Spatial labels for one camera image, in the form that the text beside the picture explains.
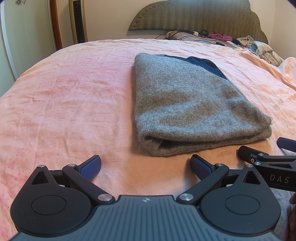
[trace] closet door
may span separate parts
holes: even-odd
[[[4,0],[1,20],[12,72],[23,72],[55,52],[49,0]]]

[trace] green patterned headboard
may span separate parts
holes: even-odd
[[[268,43],[249,0],[168,0],[147,5],[128,30],[162,29],[217,32],[233,38],[250,35]]]

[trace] pink cloth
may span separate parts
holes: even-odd
[[[216,39],[216,40],[220,40],[226,43],[226,41],[232,41],[232,37],[228,36],[226,34],[217,34],[217,33],[209,33],[209,35],[207,36],[208,38],[212,38],[212,39]]]
[[[0,240],[16,234],[9,209],[39,164],[61,169],[98,154],[102,168],[93,182],[115,197],[176,196],[196,183],[188,165],[192,153],[154,157],[137,141],[133,123],[134,58],[141,52],[196,56],[214,62],[273,119],[272,136],[248,146],[282,155],[276,139],[296,139],[295,58],[276,68],[245,49],[154,39],[70,46],[34,65],[0,98]],[[227,146],[198,154],[213,164],[242,168],[245,163],[236,156],[238,148]],[[283,232],[290,207],[287,204],[283,214]]]

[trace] spider-shaped decoration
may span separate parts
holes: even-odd
[[[25,4],[25,2],[26,0],[16,0],[15,5],[22,5],[22,3]]]

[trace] metal screw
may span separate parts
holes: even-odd
[[[183,201],[190,201],[194,198],[194,196],[190,193],[182,193],[179,195],[179,198]]]
[[[102,202],[107,202],[110,201],[113,198],[113,196],[111,196],[108,193],[104,193],[98,196],[98,200],[102,201]]]

